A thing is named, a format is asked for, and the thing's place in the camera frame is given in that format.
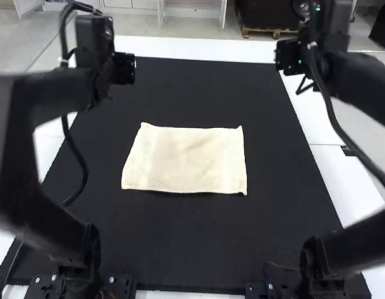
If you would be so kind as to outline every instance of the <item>wooden pallet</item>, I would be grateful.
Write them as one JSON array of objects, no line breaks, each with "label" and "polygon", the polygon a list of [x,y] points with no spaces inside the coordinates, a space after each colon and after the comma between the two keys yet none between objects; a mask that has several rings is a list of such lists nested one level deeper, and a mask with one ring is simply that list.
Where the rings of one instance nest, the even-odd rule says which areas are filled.
[{"label": "wooden pallet", "polygon": [[263,28],[250,28],[244,25],[242,20],[241,13],[239,12],[237,6],[235,6],[235,13],[237,14],[238,24],[240,25],[242,37],[245,39],[249,38],[250,32],[271,32],[273,34],[273,39],[280,39],[281,33],[297,33],[297,30],[292,29],[263,29]]}]

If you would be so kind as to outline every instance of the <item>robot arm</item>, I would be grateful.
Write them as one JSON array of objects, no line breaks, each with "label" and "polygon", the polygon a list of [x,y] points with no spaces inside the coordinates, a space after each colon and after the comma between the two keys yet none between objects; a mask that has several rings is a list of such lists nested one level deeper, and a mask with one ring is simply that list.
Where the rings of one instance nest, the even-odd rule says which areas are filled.
[{"label": "robot arm", "polygon": [[333,95],[385,126],[385,65],[366,54],[329,53]]}]

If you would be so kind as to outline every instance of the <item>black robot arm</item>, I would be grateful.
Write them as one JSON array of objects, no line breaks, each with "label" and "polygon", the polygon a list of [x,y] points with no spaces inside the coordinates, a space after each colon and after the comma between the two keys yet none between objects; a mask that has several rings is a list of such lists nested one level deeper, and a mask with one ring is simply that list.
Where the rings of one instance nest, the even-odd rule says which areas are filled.
[{"label": "black robot arm", "polygon": [[[352,1],[308,0],[298,38],[277,43],[276,68],[305,74],[323,95],[334,130],[385,187],[385,173],[346,134],[336,119],[331,96],[352,104],[385,126],[385,65],[374,57],[348,53]],[[297,94],[304,92],[304,81]],[[300,257],[299,298],[344,298],[344,278],[385,263],[385,210],[345,229],[308,239]]]},{"label": "black robot arm", "polygon": [[385,126],[385,65],[359,53],[329,53],[326,79],[332,95],[349,103]]},{"label": "black robot arm", "polygon": [[[80,221],[42,192],[33,132],[49,120],[98,105],[111,84],[133,84],[135,79],[134,55],[114,50],[111,17],[70,1],[60,28],[74,9],[94,15],[76,17],[77,48],[68,53],[65,47],[60,68],[0,76],[0,229],[17,234],[58,263],[64,284],[55,289],[56,295],[62,298],[66,292],[68,299],[95,298],[98,293],[100,238],[93,224]],[[73,53],[77,67],[69,69]]]}]

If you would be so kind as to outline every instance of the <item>folded towel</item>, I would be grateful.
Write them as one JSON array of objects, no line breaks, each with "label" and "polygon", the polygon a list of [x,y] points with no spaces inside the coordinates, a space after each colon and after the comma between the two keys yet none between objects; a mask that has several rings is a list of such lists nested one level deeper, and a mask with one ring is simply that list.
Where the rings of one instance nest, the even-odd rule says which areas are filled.
[{"label": "folded towel", "polygon": [[122,189],[247,195],[242,127],[168,128],[141,123]]}]

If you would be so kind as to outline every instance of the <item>white cabinet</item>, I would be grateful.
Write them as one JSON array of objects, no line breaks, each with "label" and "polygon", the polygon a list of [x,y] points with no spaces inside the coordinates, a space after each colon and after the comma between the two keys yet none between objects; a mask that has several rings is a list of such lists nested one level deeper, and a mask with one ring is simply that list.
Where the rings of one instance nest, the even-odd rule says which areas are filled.
[{"label": "white cabinet", "polygon": [[131,0],[104,0],[104,7],[131,8]]},{"label": "white cabinet", "polygon": [[19,17],[43,5],[44,0],[14,0]]},{"label": "white cabinet", "polygon": [[133,8],[157,9],[158,0],[131,0]]}]

